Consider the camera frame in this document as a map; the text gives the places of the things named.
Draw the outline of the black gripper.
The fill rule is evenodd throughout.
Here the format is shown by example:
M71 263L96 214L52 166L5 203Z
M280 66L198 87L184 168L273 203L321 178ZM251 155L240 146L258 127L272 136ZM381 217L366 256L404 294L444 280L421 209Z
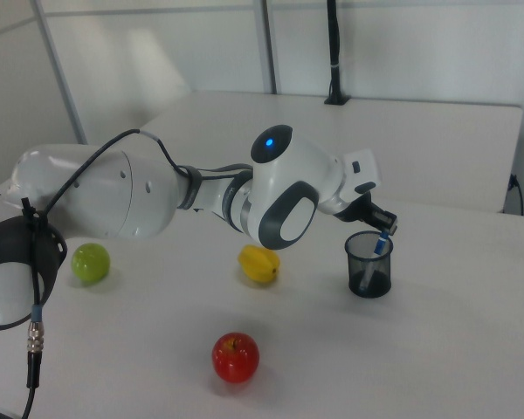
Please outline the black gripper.
M378 230L382 230L381 239L392 236L397 228L397 215L377 207L372 201L370 192L359 196L346 209L337 213L336 217L345 223L360 221L375 226Z

